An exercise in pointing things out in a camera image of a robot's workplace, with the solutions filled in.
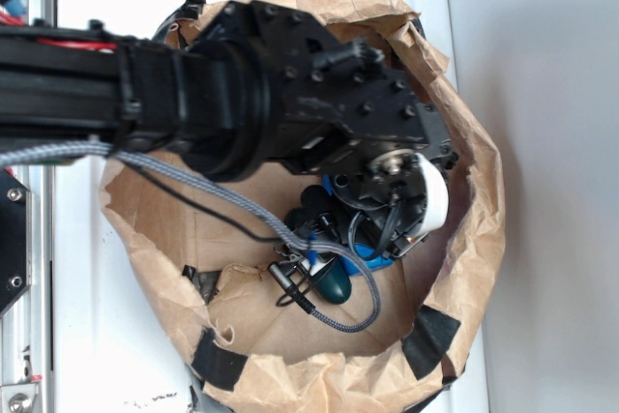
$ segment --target dark teal object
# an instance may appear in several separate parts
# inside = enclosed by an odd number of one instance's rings
[[[325,266],[309,278],[309,282],[318,282],[314,288],[315,291],[330,304],[343,304],[348,300],[352,292],[350,278],[339,258],[336,258],[336,262],[333,265]]]

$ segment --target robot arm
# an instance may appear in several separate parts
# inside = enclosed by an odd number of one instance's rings
[[[341,44],[311,15],[259,1],[229,2],[187,50],[97,21],[88,31],[5,24],[0,151],[95,137],[176,152],[216,182],[279,162],[324,175],[348,213],[363,213],[369,259],[399,258],[443,224],[457,159],[440,112],[406,81],[363,41]]]

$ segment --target brown paper bag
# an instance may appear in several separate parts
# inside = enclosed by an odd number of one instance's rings
[[[401,0],[264,1],[311,12],[342,40],[364,36],[385,51],[388,63],[403,64],[422,100],[443,113],[460,154],[450,173],[445,226],[401,263],[374,273],[383,302],[378,320],[349,335],[296,306],[277,308],[281,289],[264,271],[277,258],[271,246],[196,212],[118,162],[110,162],[103,177],[103,211],[172,343],[206,381],[206,394],[239,413],[399,412],[464,370],[504,250],[500,157],[446,79],[447,58],[413,26],[418,15]],[[199,6],[199,18],[179,20],[166,41],[190,44],[222,5]],[[159,156],[183,165],[171,154]],[[229,187],[283,218],[298,206],[303,188],[317,182],[267,163]],[[258,234],[271,234],[218,199],[172,187]],[[219,293],[208,306],[181,276],[185,265],[222,270]],[[342,306],[312,300],[344,324],[363,320],[371,309],[367,287],[357,278]]]

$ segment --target white surface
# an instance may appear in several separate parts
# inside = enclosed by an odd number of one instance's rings
[[[457,79],[502,154],[493,413],[617,411],[617,0],[450,0]]]
[[[447,0],[406,0],[423,12],[428,38],[452,53]],[[150,37],[184,0],[59,0],[61,26],[102,19],[118,34]],[[450,76],[454,79],[453,69]],[[58,169],[56,195],[57,411],[185,412],[189,382],[141,294],[125,250],[99,213],[101,163]],[[164,401],[157,396],[177,393]],[[429,413],[487,411],[481,339],[467,372]]]

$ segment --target gray braided cable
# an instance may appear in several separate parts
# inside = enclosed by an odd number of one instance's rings
[[[37,147],[15,150],[0,154],[0,166],[9,166],[12,164],[28,164],[44,162],[49,160],[63,160],[82,157],[84,155],[98,155],[107,157],[112,152],[112,145],[103,142],[88,142],[88,141],[71,141],[57,144],[46,144]],[[261,207],[257,203],[248,198],[230,191],[206,178],[196,176],[187,171],[184,171],[176,166],[172,166],[166,162],[155,159],[145,154],[133,152],[118,151],[113,154],[113,157],[121,162],[139,166],[159,173],[169,179],[187,184],[193,188],[215,195],[223,200],[226,200],[250,213],[255,215],[260,220],[268,224],[282,238],[282,240],[291,245],[293,248],[308,251],[310,249],[318,252],[332,252],[341,255],[350,261],[359,269],[361,275],[368,283],[369,291],[372,300],[372,312],[368,318],[359,324],[344,325],[338,323],[316,308],[313,309],[311,315],[319,319],[325,324],[345,333],[356,333],[366,329],[373,323],[380,313],[380,295],[378,287],[371,275],[371,271],[364,260],[351,252],[340,244],[330,241],[314,240],[305,241],[296,236],[288,227],[280,221],[275,215]]]

